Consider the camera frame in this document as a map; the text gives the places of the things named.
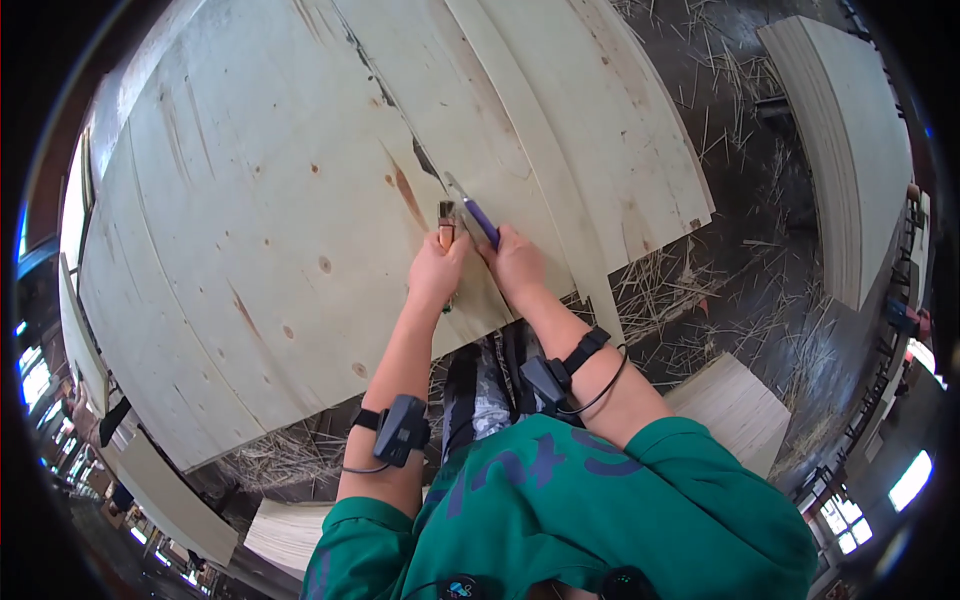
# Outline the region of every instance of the black strap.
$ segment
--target black strap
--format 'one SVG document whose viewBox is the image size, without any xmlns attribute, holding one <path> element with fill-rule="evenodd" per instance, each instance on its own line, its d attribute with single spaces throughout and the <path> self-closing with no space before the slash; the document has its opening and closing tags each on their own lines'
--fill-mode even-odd
<svg viewBox="0 0 960 600">
<path fill-rule="evenodd" d="M 387 418 L 387 414 L 390 413 L 389 408 L 383 409 L 383 417 Z M 367 410 L 362 406 L 357 406 L 353 411 L 353 417 L 350 418 L 350 427 L 354 425 L 360 425 L 365 429 L 370 429 L 371 431 L 376 431 L 377 426 L 380 424 L 380 413 L 375 413 L 374 411 Z"/>
<path fill-rule="evenodd" d="M 610 334 L 600 327 L 595 327 L 587 335 L 582 337 L 577 347 L 574 348 L 573 351 L 570 352 L 570 355 L 566 357 L 566 360 L 564 360 L 564 370 L 567 374 L 573 375 L 578 369 L 583 367 L 587 359 L 593 356 L 594 352 L 602 348 L 609 339 Z"/>
</svg>

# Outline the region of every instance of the hand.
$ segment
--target hand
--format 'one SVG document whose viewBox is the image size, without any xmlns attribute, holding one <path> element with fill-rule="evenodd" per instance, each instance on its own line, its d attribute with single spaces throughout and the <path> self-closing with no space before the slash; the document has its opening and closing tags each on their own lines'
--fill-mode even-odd
<svg viewBox="0 0 960 600">
<path fill-rule="evenodd" d="M 460 237 L 454 240 L 450 252 L 444 252 L 437 231 L 431 231 L 423 238 L 423 247 L 410 265 L 408 303 L 440 315 L 446 301 L 457 291 L 464 260 L 472 246 L 470 236 L 465 231 L 459 233 Z"/>
<path fill-rule="evenodd" d="M 545 289 L 543 254 L 537 246 L 509 225 L 501 225 L 500 246 L 489 242 L 477 247 L 496 280 L 497 286 L 516 310 L 523 314 L 525 301 Z"/>
</svg>

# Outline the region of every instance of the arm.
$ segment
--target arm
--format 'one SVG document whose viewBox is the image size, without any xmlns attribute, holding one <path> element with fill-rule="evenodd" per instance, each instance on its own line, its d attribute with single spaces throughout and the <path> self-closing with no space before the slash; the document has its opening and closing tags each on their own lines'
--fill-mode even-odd
<svg viewBox="0 0 960 600">
<path fill-rule="evenodd" d="M 396 321 L 394 333 L 363 397 L 363 407 L 376 413 L 390 408 L 400 394 L 426 401 L 430 378 L 430 348 L 444 304 L 456 291 L 470 249 L 469 236 L 461 235 L 450 252 L 444 253 L 436 231 L 427 234 L 410 267 L 410 293 Z M 373 458 L 375 432 L 354 427 L 347 437 L 344 464 L 350 468 L 377 468 Z M 420 510 L 423 454 L 412 451 L 403 468 L 377 473 L 340 476 L 337 501 L 352 496 L 382 500 L 413 518 Z"/>
<path fill-rule="evenodd" d="M 533 327 L 548 358 L 565 359 L 590 326 L 567 309 L 543 285 L 540 250 L 509 225 L 500 227 L 500 247 L 479 248 L 491 267 L 500 290 Z M 574 408 L 593 400 L 610 383 L 623 356 L 607 344 L 573 374 Z M 672 417 L 673 411 L 640 371 L 629 363 L 611 389 L 580 417 L 587 429 L 620 449 L 640 429 L 654 420 Z"/>
</svg>

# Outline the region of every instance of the purple knife handle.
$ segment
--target purple knife handle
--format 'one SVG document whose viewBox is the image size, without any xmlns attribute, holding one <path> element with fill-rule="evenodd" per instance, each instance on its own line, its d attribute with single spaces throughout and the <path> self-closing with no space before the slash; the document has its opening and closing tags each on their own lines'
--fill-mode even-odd
<svg viewBox="0 0 960 600">
<path fill-rule="evenodd" d="M 470 211 L 470 214 L 473 215 L 473 218 L 476 219 L 477 223 L 480 224 L 480 228 L 483 230 L 483 232 L 487 234 L 487 239 L 490 240 L 493 249 L 497 250 L 500 247 L 500 232 L 496 230 L 496 227 L 493 226 L 493 223 L 490 222 L 490 219 L 487 218 L 487 215 L 483 213 L 483 210 L 480 208 L 479 204 L 473 200 L 464 200 L 464 204 L 467 205 L 467 210 Z"/>
</svg>

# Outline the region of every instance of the green t-shirt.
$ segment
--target green t-shirt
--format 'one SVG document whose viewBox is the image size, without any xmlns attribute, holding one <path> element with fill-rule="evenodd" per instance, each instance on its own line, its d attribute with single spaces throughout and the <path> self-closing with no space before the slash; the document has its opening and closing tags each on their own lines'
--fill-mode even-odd
<svg viewBox="0 0 960 600">
<path fill-rule="evenodd" d="M 663 600 L 801 599 L 816 562 L 796 507 L 703 425 L 656 420 L 624 453 L 534 415 L 452 456 L 416 520 L 372 498 L 338 502 L 300 597 L 400 600 L 458 573 L 488 600 L 549 579 L 595 592 L 632 565 Z"/>
</svg>

